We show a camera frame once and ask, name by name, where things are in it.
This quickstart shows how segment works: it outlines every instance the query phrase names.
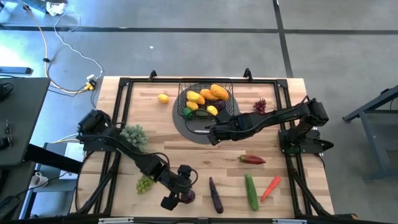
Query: red grapes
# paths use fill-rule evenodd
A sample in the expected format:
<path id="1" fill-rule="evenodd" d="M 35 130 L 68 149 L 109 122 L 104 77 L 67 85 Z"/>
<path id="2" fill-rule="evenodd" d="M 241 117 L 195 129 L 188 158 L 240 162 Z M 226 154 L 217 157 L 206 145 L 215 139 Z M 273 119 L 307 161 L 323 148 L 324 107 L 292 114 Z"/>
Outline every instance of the red grapes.
<path id="1" fill-rule="evenodd" d="M 260 99 L 260 101 L 257 101 L 254 105 L 254 112 L 258 114 L 264 114 L 266 113 L 266 100 L 265 99 Z"/>

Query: purple eggplant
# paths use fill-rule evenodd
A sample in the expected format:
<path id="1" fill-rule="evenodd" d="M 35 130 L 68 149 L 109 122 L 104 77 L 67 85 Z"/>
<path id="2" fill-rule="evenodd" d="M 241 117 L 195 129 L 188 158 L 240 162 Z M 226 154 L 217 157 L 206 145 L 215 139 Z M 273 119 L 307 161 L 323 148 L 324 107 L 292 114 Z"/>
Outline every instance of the purple eggplant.
<path id="1" fill-rule="evenodd" d="M 181 194 L 181 201 L 183 203 L 191 203 L 195 200 L 195 192 L 193 190 L 189 190 L 186 194 Z"/>
<path id="2" fill-rule="evenodd" d="M 216 209 L 217 213 L 221 214 L 224 212 L 223 204 L 221 203 L 220 196 L 218 195 L 216 185 L 213 182 L 213 178 L 209 178 L 209 185 L 210 185 L 210 192 L 211 192 L 211 199 L 213 199 L 214 208 Z"/>
<path id="3" fill-rule="evenodd" d="M 225 109 L 225 101 L 224 100 L 216 100 L 213 103 L 213 106 L 217 109 L 218 112 Z"/>

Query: yellow fruit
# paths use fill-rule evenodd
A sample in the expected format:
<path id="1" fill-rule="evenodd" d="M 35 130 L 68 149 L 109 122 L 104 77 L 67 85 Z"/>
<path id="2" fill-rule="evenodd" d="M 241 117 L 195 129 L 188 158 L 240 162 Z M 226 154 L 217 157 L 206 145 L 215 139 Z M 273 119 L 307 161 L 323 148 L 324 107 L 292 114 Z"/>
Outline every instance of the yellow fruit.
<path id="1" fill-rule="evenodd" d="M 206 110 L 214 116 L 218 114 L 217 108 L 215 108 L 214 106 L 208 106 Z"/>
<path id="2" fill-rule="evenodd" d="M 159 102 L 163 103 L 163 104 L 167 104 L 169 103 L 169 97 L 166 94 L 159 94 L 157 96 L 157 99 L 159 100 Z"/>
<path id="3" fill-rule="evenodd" d="M 199 106 L 198 106 L 196 103 L 191 102 L 191 101 L 188 101 L 188 102 L 187 102 L 187 107 L 189 107 L 191 110 L 197 110 L 197 109 L 199 109 Z"/>
<path id="4" fill-rule="evenodd" d="M 222 100 L 228 100 L 229 98 L 228 92 L 219 85 L 212 84 L 210 87 L 210 91 L 213 96 L 218 97 Z"/>
<path id="5" fill-rule="evenodd" d="M 211 91 L 208 89 L 202 89 L 200 90 L 200 94 L 206 98 L 206 100 L 218 100 L 217 97 L 213 96 L 213 94 L 211 94 Z"/>
<path id="6" fill-rule="evenodd" d="M 199 98 L 200 99 L 197 101 L 197 104 L 204 105 L 206 103 L 205 98 L 202 95 L 199 95 Z"/>
<path id="7" fill-rule="evenodd" d="M 191 102 L 196 103 L 197 101 L 200 100 L 200 94 L 194 91 L 188 91 L 187 92 L 187 99 Z"/>

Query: yellow connector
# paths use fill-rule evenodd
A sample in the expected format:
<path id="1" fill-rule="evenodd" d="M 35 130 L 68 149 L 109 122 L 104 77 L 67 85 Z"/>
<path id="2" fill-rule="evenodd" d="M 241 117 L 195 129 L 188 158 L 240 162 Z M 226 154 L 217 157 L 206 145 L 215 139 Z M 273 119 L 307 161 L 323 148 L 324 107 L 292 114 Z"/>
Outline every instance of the yellow connector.
<path id="1" fill-rule="evenodd" d="M 94 86 L 90 82 L 86 82 L 85 90 L 94 90 Z"/>

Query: red chili pepper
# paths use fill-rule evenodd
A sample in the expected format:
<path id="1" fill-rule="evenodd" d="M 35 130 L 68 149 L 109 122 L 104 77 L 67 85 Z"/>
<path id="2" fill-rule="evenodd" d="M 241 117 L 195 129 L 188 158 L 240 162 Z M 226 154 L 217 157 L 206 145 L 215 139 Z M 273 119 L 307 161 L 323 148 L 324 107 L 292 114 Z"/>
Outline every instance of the red chili pepper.
<path id="1" fill-rule="evenodd" d="M 263 164 L 266 163 L 264 159 L 261 159 L 258 156 L 253 156 L 253 155 L 242 155 L 239 156 L 239 162 L 244 162 L 248 164 Z"/>

